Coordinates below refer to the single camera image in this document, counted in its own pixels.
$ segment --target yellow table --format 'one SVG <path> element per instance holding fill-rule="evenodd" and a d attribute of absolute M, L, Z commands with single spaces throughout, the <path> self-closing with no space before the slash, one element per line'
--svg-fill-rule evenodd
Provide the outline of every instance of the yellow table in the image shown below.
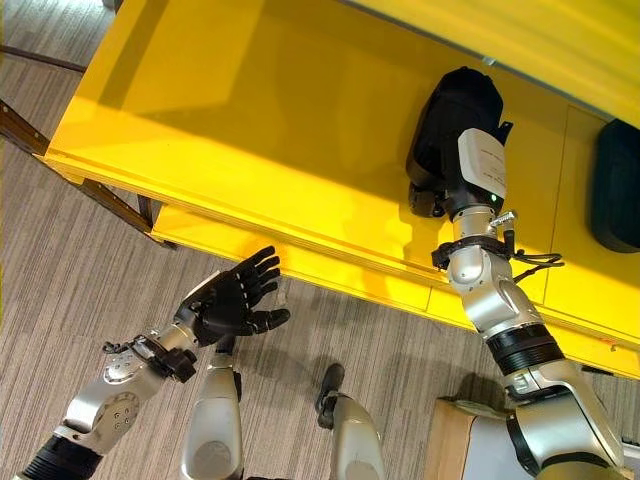
<path fill-rule="evenodd" d="M 296 252 L 294 276 L 469 327 L 430 261 L 450 226 L 409 213 L 403 171 L 424 102 L 460 65 L 491 74 L 516 125 L 519 246 L 569 257 L 523 288 L 573 358 L 640 378 L 640 258 L 579 228 L 587 182 L 565 178 L 588 168 L 604 120 L 348 5 L 129 0 L 43 160 L 171 205 L 156 238 L 233 258 L 255 246 L 246 235 L 273 241 Z M 603 308 L 598 292 L 617 301 Z"/>
<path fill-rule="evenodd" d="M 637 0 L 349 1 L 640 127 Z"/>

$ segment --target black object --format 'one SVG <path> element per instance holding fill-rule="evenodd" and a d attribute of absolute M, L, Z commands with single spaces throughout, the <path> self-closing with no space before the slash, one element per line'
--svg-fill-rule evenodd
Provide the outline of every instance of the black object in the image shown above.
<path fill-rule="evenodd" d="M 129 346 L 129 343 L 104 342 L 104 344 L 102 345 L 102 351 L 107 355 L 117 355 L 124 352 L 127 348 L 129 348 Z"/>
<path fill-rule="evenodd" d="M 640 252 L 640 130 L 620 120 L 598 137 L 591 231 L 609 250 Z"/>
<path fill-rule="evenodd" d="M 555 465 L 556 463 L 566 463 L 566 462 L 582 462 L 582 463 L 590 463 L 592 465 L 597 465 L 602 468 L 609 468 L 609 465 L 605 460 L 597 456 L 595 453 L 591 452 L 572 452 L 572 453 L 562 453 L 560 455 L 555 455 L 553 457 L 547 458 L 544 462 L 542 462 L 542 470 L 550 465 Z"/>
<path fill-rule="evenodd" d="M 338 397 L 328 397 L 331 392 L 339 392 L 344 381 L 344 367 L 339 363 L 329 365 L 324 373 L 320 393 L 316 398 L 316 412 L 318 412 L 318 425 L 331 430 L 333 428 L 333 411 L 336 408 Z"/>
<path fill-rule="evenodd" d="M 233 355 L 233 349 L 236 346 L 236 337 L 233 335 L 225 335 L 218 343 L 216 343 L 216 353 L 224 353 L 225 355 Z"/>
<path fill-rule="evenodd" d="M 185 383 L 196 373 L 193 364 L 197 358 L 191 350 L 172 348 L 151 358 L 149 365 L 156 372 L 165 377 L 173 376 L 181 383 Z"/>
<path fill-rule="evenodd" d="M 629 437 L 625 437 L 624 435 L 622 436 L 622 443 L 626 443 L 628 445 L 633 445 L 634 447 L 640 447 L 640 443 L 634 441 L 633 439 L 629 438 Z"/>
<path fill-rule="evenodd" d="M 479 245 L 483 250 L 509 259 L 509 252 L 507 246 L 500 240 L 487 237 L 486 235 L 472 235 L 470 237 L 464 237 L 455 242 L 445 242 L 440 245 L 436 250 L 431 252 L 431 262 L 433 266 L 441 270 L 449 268 L 449 256 L 456 250 L 461 248 L 471 247 L 473 245 Z"/>
<path fill-rule="evenodd" d="M 527 441 L 524 439 L 524 435 L 522 434 L 522 430 L 520 429 L 515 413 L 512 413 L 507 417 L 507 431 L 509 432 L 509 438 L 511 438 L 513 448 L 516 451 L 516 458 L 518 459 L 518 462 L 529 475 L 535 477 L 540 473 L 540 466 L 533 456 L 533 453 L 531 453 L 531 449 L 529 448 Z"/>
<path fill-rule="evenodd" d="M 606 375 L 608 377 L 613 377 L 613 373 L 607 372 L 606 370 L 602 370 L 601 368 L 592 367 L 591 365 L 581 365 L 580 369 L 583 372 L 596 373 L 598 375 Z"/>
<path fill-rule="evenodd" d="M 499 125 L 502 98 L 491 78 L 462 67 L 442 77 L 431 94 L 407 158 L 414 214 L 453 217 L 459 210 L 488 205 L 499 212 L 504 199 L 467 182 L 460 171 L 458 137 L 469 128 L 483 130 L 503 145 L 512 123 Z"/>
<path fill-rule="evenodd" d="M 229 271 L 211 278 L 185 298 L 175 319 L 193 325 L 201 347 L 216 343 L 225 335 L 248 336 L 267 332 L 289 320 L 285 308 L 254 311 L 260 300 L 278 288 L 275 268 L 280 258 L 275 248 L 263 248 Z"/>
<path fill-rule="evenodd" d="M 240 401 L 242 400 L 242 374 L 240 372 L 233 372 L 233 383 L 236 386 L 238 403 L 240 403 Z"/>
<path fill-rule="evenodd" d="M 23 474 L 32 480 L 85 480 L 91 478 L 101 460 L 92 450 L 53 435 Z"/>
<path fill-rule="evenodd" d="M 541 323 L 498 333 L 487 340 L 487 346 L 503 375 L 564 358 L 555 339 Z"/>

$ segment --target black cable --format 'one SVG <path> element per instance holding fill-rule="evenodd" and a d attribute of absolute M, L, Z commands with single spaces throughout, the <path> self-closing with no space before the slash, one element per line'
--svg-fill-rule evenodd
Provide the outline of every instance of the black cable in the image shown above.
<path fill-rule="evenodd" d="M 117 355 L 119 353 L 124 352 L 131 345 L 132 345 L 131 343 L 115 343 L 114 344 L 111 342 L 104 342 L 104 345 L 102 346 L 102 351 L 107 355 Z"/>
<path fill-rule="evenodd" d="M 560 255 L 559 253 L 543 253 L 540 255 L 528 255 L 524 253 L 524 250 L 521 249 L 513 254 L 513 258 L 514 260 L 518 260 L 519 262 L 522 262 L 522 263 L 535 265 L 535 267 L 530 268 L 529 270 L 526 270 L 522 272 L 520 275 L 514 277 L 513 281 L 515 283 L 518 283 L 520 280 L 533 275 L 539 270 L 542 270 L 545 268 L 564 266 L 564 262 L 560 261 L 562 260 L 562 255 Z M 541 262 L 541 261 L 537 261 L 536 259 L 545 259 L 546 261 Z"/>

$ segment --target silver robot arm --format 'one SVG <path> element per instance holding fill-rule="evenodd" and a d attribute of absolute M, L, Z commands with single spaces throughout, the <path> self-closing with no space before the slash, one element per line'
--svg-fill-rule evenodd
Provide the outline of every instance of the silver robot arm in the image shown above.
<path fill-rule="evenodd" d="M 511 230 L 514 218 L 512 212 L 494 218 L 489 207 L 462 210 L 452 220 L 455 240 L 495 239 L 496 228 L 507 223 Z M 449 281 L 519 402 L 508 427 L 523 467 L 534 475 L 561 460 L 621 467 L 622 446 L 602 405 L 514 282 L 508 260 L 479 245 L 449 258 Z"/>
<path fill-rule="evenodd" d="M 594 392 L 517 285 L 541 268 L 562 264 L 559 254 L 515 252 L 516 215 L 498 215 L 507 193 L 504 145 L 512 127 L 500 124 L 502 107 L 488 76 L 467 67 L 443 76 L 407 159 L 410 206 L 423 217 L 447 214 L 453 224 L 454 241 L 432 253 L 433 264 L 448 271 L 518 403 L 507 427 L 522 466 L 541 479 L 609 479 L 622 466 L 620 441 Z M 511 258 L 535 267 L 514 279 Z"/>
<path fill-rule="evenodd" d="M 271 281 L 280 275 L 272 268 L 279 263 L 274 253 L 273 247 L 265 248 L 206 279 L 182 301 L 164 330 L 124 345 L 105 344 L 114 357 L 100 378 L 75 396 L 62 424 L 14 480 L 90 478 L 167 378 L 184 383 L 195 374 L 197 348 L 226 335 L 260 334 L 285 323 L 290 317 L 286 309 L 252 310 L 277 288 Z"/>

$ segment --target floor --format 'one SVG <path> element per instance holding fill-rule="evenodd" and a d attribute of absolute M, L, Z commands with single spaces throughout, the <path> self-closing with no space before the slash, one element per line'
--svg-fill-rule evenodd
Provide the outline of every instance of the floor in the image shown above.
<path fill-rule="evenodd" d="M 113 20 L 100 0 L 5 0 L 3 8 L 5 44 L 83 65 Z M 79 80 L 76 72 L 5 56 L 0 96 L 50 136 Z M 160 248 L 35 159 L 8 144 L 2 151 L 0 477 L 10 478 L 74 393 L 99 374 L 105 340 L 166 323 L 192 286 L 231 264 Z M 502 404 L 499 372 L 478 336 L 297 280 L 280 288 L 291 321 L 238 348 L 248 474 L 328 478 L 330 434 L 315 425 L 312 401 L 333 360 L 347 369 L 344 391 L 381 432 L 390 479 L 422 478 L 437 397 Z M 167 384 L 94 478 L 178 478 L 201 374 Z M 640 384 L 590 378 L 615 428 L 640 438 Z"/>

